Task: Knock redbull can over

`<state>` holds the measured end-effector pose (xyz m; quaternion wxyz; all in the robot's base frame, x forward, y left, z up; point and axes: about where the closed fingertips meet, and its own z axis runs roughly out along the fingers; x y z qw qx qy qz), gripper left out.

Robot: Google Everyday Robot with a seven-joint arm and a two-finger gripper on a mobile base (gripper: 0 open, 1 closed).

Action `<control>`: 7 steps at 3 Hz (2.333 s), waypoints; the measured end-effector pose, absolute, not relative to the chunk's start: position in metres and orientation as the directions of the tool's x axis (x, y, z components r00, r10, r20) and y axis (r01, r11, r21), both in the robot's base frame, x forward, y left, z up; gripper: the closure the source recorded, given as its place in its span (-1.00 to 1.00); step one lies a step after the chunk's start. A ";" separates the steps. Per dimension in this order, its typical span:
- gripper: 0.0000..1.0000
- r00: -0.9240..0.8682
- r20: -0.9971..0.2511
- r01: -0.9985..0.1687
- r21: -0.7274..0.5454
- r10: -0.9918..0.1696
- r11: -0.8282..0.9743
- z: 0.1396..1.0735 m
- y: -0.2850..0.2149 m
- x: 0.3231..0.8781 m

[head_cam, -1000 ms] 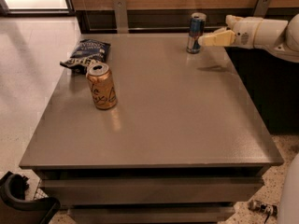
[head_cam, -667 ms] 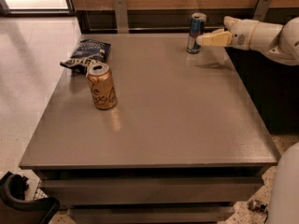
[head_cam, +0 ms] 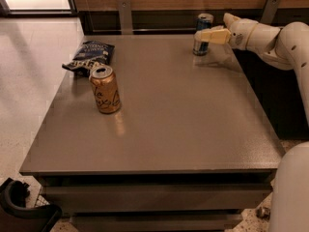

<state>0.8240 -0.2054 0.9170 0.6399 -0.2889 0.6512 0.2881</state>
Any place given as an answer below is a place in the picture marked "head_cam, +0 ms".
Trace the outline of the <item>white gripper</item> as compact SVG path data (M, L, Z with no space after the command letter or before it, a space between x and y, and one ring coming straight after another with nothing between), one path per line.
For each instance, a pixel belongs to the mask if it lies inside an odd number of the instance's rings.
M245 50L249 36L258 24L257 21L225 13L223 16L225 26L230 30L204 29L197 31L194 39L201 43L225 44L229 42L231 48Z

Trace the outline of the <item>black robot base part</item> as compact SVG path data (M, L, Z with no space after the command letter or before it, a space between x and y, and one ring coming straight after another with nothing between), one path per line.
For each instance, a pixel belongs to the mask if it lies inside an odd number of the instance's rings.
M49 232L62 216L57 205L27 208L28 185L8 178L0 186L0 232Z

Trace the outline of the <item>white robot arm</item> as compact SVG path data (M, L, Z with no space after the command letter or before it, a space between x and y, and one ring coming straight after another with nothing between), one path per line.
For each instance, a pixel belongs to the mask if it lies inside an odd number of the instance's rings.
M224 24L197 30L195 45L229 44L248 50L282 71L292 71L298 96L280 106L286 110L285 127L309 124L309 26L295 21L284 27L263 24L226 13ZM276 171L268 232L309 232L309 144L291 148Z

